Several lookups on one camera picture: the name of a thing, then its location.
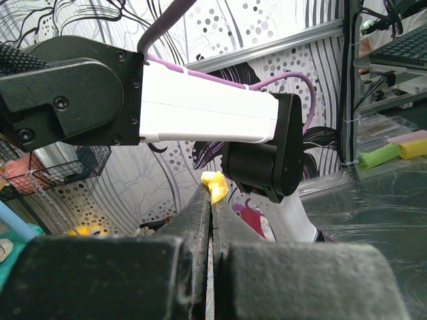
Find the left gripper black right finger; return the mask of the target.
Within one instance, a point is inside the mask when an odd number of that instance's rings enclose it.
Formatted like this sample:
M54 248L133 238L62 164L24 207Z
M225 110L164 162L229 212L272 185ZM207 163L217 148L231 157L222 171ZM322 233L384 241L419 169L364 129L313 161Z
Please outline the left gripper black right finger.
M211 214L217 319L410 318L377 248L267 241L225 200Z

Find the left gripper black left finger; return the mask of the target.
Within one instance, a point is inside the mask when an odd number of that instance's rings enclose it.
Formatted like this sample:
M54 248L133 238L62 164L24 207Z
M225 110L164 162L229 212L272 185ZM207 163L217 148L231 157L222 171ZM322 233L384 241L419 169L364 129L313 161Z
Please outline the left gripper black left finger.
M203 319L210 194L149 236L42 236L1 290L2 319Z

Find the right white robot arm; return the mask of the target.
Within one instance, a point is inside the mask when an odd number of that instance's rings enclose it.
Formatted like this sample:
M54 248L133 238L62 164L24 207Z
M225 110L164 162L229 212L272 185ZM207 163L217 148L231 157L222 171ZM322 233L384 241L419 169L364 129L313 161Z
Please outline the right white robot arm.
M175 71L82 37L1 46L1 132L16 147L221 142L224 175L260 206L277 241L321 238L297 192L305 131L295 94Z

